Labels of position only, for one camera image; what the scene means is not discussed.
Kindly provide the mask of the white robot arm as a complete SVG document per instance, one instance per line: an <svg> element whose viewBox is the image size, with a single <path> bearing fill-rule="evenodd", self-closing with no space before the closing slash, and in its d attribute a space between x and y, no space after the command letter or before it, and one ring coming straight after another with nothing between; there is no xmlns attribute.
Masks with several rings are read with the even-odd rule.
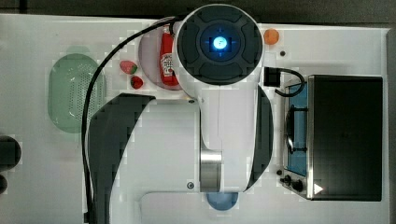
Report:
<svg viewBox="0 0 396 224"><path fill-rule="evenodd" d="M238 7L195 9L177 27L173 66L188 97L121 93L87 131L90 224L141 224L153 192L243 192L271 160L273 116L260 82L264 44Z"/></svg>

